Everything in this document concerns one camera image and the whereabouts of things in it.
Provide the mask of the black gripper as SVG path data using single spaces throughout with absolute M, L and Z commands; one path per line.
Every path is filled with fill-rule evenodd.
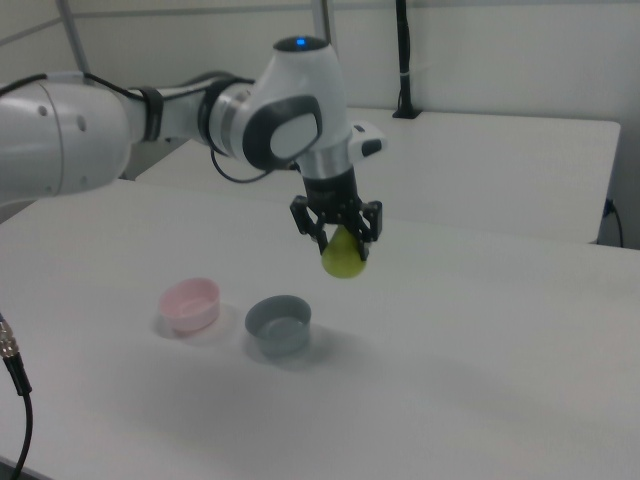
M 383 226 L 383 204 L 362 202 L 358 195 L 355 169 L 328 179 L 303 178 L 306 197 L 296 196 L 290 211 L 299 233 L 309 236 L 322 255 L 328 246 L 325 224 L 349 226 L 360 259 L 366 261 L 370 246 L 377 242 Z

